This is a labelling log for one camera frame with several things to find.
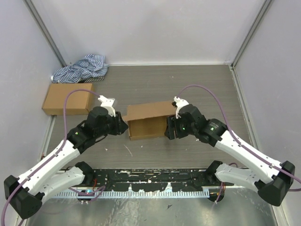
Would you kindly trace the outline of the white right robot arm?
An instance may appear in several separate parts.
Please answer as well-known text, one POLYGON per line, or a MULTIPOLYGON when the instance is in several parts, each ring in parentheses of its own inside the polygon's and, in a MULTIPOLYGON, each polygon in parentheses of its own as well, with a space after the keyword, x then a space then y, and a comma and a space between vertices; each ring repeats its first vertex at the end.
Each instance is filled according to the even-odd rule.
POLYGON ((175 114, 167 118, 165 136, 170 139, 195 136, 200 142, 226 152, 246 166, 232 167, 213 161, 206 178, 213 186, 232 183, 255 191, 265 202, 280 206, 293 184, 295 166, 269 158, 236 136, 218 119, 206 119, 200 110, 185 100, 172 103, 175 114))

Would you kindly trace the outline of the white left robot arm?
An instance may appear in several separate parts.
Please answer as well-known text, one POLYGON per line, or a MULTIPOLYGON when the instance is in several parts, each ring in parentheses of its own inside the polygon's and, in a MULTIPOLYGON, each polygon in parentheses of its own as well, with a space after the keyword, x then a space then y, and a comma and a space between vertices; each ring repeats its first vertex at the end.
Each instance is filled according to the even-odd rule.
POLYGON ((120 112, 110 113, 107 107, 94 107, 87 119, 72 128, 55 150, 37 165, 18 177, 10 175, 4 180, 7 205, 21 219, 33 216, 53 195, 69 187, 94 183, 94 170, 85 162, 78 162, 61 175, 56 173, 88 148, 108 135, 121 135, 128 129, 120 112))

